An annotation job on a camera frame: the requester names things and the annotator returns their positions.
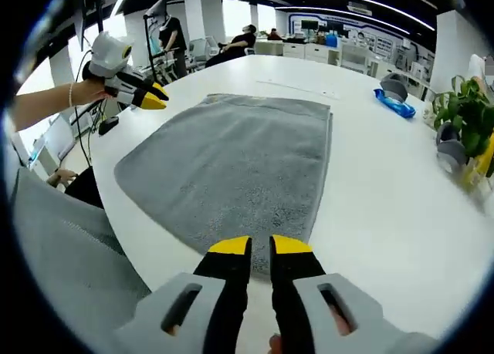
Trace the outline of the person's left hand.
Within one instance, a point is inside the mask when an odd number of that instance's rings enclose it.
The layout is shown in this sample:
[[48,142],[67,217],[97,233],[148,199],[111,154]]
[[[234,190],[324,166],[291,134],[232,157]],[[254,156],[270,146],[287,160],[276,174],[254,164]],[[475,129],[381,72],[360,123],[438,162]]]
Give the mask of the person's left hand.
[[74,83],[71,96],[72,103],[75,106],[93,103],[110,97],[105,91],[104,82],[98,79],[85,79],[82,82]]

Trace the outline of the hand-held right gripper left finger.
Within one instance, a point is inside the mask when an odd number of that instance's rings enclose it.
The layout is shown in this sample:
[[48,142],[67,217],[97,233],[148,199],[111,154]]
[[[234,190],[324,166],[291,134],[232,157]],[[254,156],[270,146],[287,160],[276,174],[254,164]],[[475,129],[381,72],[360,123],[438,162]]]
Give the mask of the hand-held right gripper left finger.
[[116,331],[129,353],[234,353],[248,304],[252,239],[209,248],[192,273],[180,273],[141,300]]

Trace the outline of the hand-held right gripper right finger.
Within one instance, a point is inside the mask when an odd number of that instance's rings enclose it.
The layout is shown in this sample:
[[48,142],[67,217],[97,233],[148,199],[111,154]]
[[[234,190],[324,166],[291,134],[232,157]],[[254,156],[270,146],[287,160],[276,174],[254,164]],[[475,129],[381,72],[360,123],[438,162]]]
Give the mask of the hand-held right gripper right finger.
[[284,353],[431,353],[432,337],[391,324],[381,304],[337,273],[312,248],[270,238],[272,307]]

